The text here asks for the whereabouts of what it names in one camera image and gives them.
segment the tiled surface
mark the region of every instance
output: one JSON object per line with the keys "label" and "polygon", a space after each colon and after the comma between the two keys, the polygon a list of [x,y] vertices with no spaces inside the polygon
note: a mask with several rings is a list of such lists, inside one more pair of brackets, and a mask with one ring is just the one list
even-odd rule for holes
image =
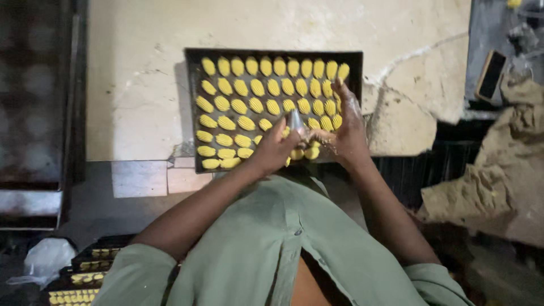
{"label": "tiled surface", "polygon": [[115,198],[167,195],[166,161],[112,162]]}
{"label": "tiled surface", "polygon": [[212,173],[196,174],[194,168],[170,168],[168,169],[168,193],[197,191],[212,178]]}

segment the person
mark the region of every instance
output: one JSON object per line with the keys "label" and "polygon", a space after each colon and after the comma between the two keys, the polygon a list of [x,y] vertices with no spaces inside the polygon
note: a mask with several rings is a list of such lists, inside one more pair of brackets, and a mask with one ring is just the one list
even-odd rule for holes
{"label": "person", "polygon": [[355,95],[333,89],[343,124],[317,136],[355,183],[368,232],[325,193],[272,174],[301,139],[282,139],[282,118],[122,249],[94,305],[472,305],[372,162]]}

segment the dough-covered hand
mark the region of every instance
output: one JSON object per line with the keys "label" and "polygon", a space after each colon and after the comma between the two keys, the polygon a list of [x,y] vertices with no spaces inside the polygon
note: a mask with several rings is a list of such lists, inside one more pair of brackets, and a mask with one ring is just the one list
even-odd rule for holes
{"label": "dough-covered hand", "polygon": [[336,155],[336,160],[347,170],[370,159],[366,131],[361,117],[361,109],[355,94],[338,78],[332,89],[342,100],[342,126],[335,134],[315,130],[314,133]]}
{"label": "dough-covered hand", "polygon": [[285,126],[286,120],[283,117],[267,131],[255,152],[246,161],[262,176],[283,167],[291,150],[300,142],[300,135],[296,131],[291,131],[287,138],[282,139]]}

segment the baking tray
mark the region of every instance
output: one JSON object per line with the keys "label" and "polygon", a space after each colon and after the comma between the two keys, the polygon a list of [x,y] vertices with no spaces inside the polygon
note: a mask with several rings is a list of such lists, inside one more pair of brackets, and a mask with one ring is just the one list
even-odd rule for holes
{"label": "baking tray", "polygon": [[[246,131],[246,130],[242,129],[241,127],[239,127],[238,124],[237,124],[237,120],[238,120],[238,117],[241,116],[241,115],[236,113],[232,108],[227,110],[226,112],[220,112],[217,109],[215,109],[214,112],[211,113],[211,114],[207,114],[207,113],[203,112],[201,109],[199,109],[198,106],[196,106],[196,103],[195,103],[196,97],[202,96],[206,100],[208,100],[210,103],[213,104],[213,99],[216,96],[221,95],[221,92],[219,91],[219,89],[217,87],[217,81],[218,81],[219,77],[223,77],[223,76],[221,76],[218,71],[213,76],[207,75],[204,72],[203,68],[202,68],[201,60],[202,60],[203,57],[208,57],[209,59],[211,59],[215,63],[215,66],[216,66],[216,69],[217,69],[217,60],[221,56],[227,58],[228,60],[231,60],[233,57],[237,56],[237,57],[240,57],[240,59],[242,59],[242,61],[244,63],[245,63],[246,58],[249,57],[249,56],[255,57],[258,62],[260,62],[261,58],[264,57],[264,56],[268,56],[270,58],[270,60],[272,60],[272,61],[274,61],[274,59],[276,57],[280,56],[280,57],[283,58],[283,60],[286,63],[288,62],[289,58],[294,58],[299,63],[302,62],[302,60],[304,60],[306,58],[310,59],[312,62],[314,62],[315,60],[320,58],[325,63],[327,63],[330,60],[335,60],[338,63],[338,65],[340,65],[342,63],[347,63],[349,65],[349,67],[350,67],[350,72],[349,72],[348,77],[345,80],[345,83],[348,85],[348,88],[355,93],[355,95],[357,96],[358,101],[361,101],[361,90],[362,90],[361,76],[362,76],[362,69],[363,69],[363,52],[300,52],[300,51],[277,51],[277,50],[273,51],[273,50],[238,50],[238,49],[186,48],[185,49],[185,58],[186,58],[186,61],[187,61],[187,71],[188,71],[188,79],[189,79],[189,92],[190,92],[190,98],[191,98],[191,103],[190,103],[191,104],[191,114],[192,114],[193,128],[194,128],[193,134],[197,130],[202,130],[202,131],[206,131],[206,132],[211,133],[213,136],[216,136],[217,134],[223,133],[223,134],[231,136],[234,139],[235,135],[243,134],[243,135],[246,135],[246,136],[250,137],[251,139],[253,139],[257,135],[263,135],[264,134],[264,132],[258,127],[259,120],[261,120],[262,118],[266,118],[272,124],[274,124],[274,122],[278,118],[280,118],[280,115],[274,116],[274,115],[271,115],[270,113],[267,112],[267,110],[266,110],[266,101],[268,99],[275,100],[277,102],[277,104],[280,106],[280,112],[283,112],[283,105],[282,105],[283,100],[291,99],[291,100],[293,100],[293,102],[296,105],[296,101],[301,98],[301,96],[299,94],[297,94],[296,92],[295,92],[294,95],[288,96],[283,92],[283,90],[281,90],[281,93],[280,93],[279,96],[272,96],[272,95],[270,95],[270,93],[267,90],[267,82],[266,82],[268,79],[275,79],[278,82],[278,85],[281,88],[281,79],[282,78],[289,78],[293,82],[293,85],[294,85],[296,79],[302,78],[300,73],[296,77],[291,77],[288,73],[286,73],[284,76],[281,76],[281,77],[277,76],[274,73],[272,73],[270,76],[266,77],[262,73],[260,73],[260,71],[257,74],[257,76],[249,75],[247,73],[247,71],[244,71],[244,74],[242,74],[239,77],[237,77],[234,74],[230,73],[230,75],[228,75],[225,78],[229,81],[229,83],[233,87],[234,92],[233,92],[232,95],[226,96],[226,98],[229,100],[229,102],[232,101],[233,99],[240,99],[248,106],[248,112],[246,113],[246,116],[249,117],[251,120],[253,120],[253,122],[255,123],[255,125],[256,125],[255,130]],[[252,79],[254,79],[254,78],[260,80],[263,83],[263,86],[265,88],[265,94],[262,97],[257,97],[255,95],[253,95],[253,93],[251,91],[250,81]],[[304,98],[308,99],[308,101],[310,102],[310,106],[312,106],[313,100],[315,100],[315,98],[313,98],[313,96],[311,96],[310,90],[309,90],[310,89],[310,84],[309,83],[310,83],[310,80],[312,78],[313,78],[313,76],[310,76],[310,77],[305,79],[306,83],[308,85],[308,93],[304,96]],[[238,95],[236,93],[236,91],[234,90],[234,85],[233,84],[234,84],[234,81],[236,79],[242,79],[246,83],[246,86],[248,87],[248,91],[249,91],[249,94],[248,94],[247,97],[243,97],[243,96]],[[323,80],[325,80],[325,79],[326,79],[326,77],[325,77],[325,74],[324,74],[323,78],[319,79],[320,83],[322,83]],[[210,81],[216,87],[216,89],[218,90],[218,93],[216,93],[215,95],[207,94],[201,87],[201,82],[203,80]],[[253,112],[252,110],[249,109],[248,101],[252,97],[258,98],[261,101],[261,103],[263,103],[264,111],[261,114],[256,114],[255,112]],[[320,99],[323,103],[325,103],[325,101],[327,100],[323,95],[321,95],[321,97],[319,97],[318,99]],[[234,131],[226,131],[226,130],[220,128],[220,127],[218,127],[218,128],[204,127],[204,126],[200,125],[200,123],[199,123],[199,117],[200,117],[201,114],[207,114],[211,118],[213,118],[214,120],[217,120],[217,118],[219,116],[221,116],[221,115],[227,116],[229,119],[231,119],[236,124],[236,129]],[[302,118],[303,118],[305,123],[307,122],[308,117],[313,117],[313,118],[316,118],[316,119],[319,120],[319,116],[316,116],[312,112],[310,112],[309,115],[302,115]],[[195,171],[196,171],[196,173],[224,172],[224,171],[228,170],[228,169],[222,169],[222,168],[216,168],[216,169],[212,169],[212,170],[204,169],[202,167],[202,160],[207,159],[207,158],[212,158],[212,157],[202,157],[202,156],[198,155],[198,153],[196,152],[196,148],[198,148],[201,145],[210,146],[210,147],[214,148],[215,150],[226,148],[226,147],[223,147],[223,146],[220,146],[219,144],[217,144],[215,142],[215,140],[212,141],[211,143],[205,143],[205,142],[201,142],[200,140],[198,140],[195,137]],[[228,148],[229,149],[235,149],[235,150],[239,149],[239,147],[236,144],[232,144],[232,146],[230,146]],[[250,149],[252,149],[252,150],[256,149],[256,146],[255,146],[254,143],[251,144]],[[309,162],[312,162],[312,163],[331,162],[332,161],[332,156],[329,156],[329,154],[330,154],[329,152],[327,152],[325,150],[321,150],[319,157],[316,158],[315,160],[309,161],[309,160],[304,158],[304,159],[302,159],[300,161],[291,161],[291,162],[293,164],[296,164],[296,163],[309,163]]]}

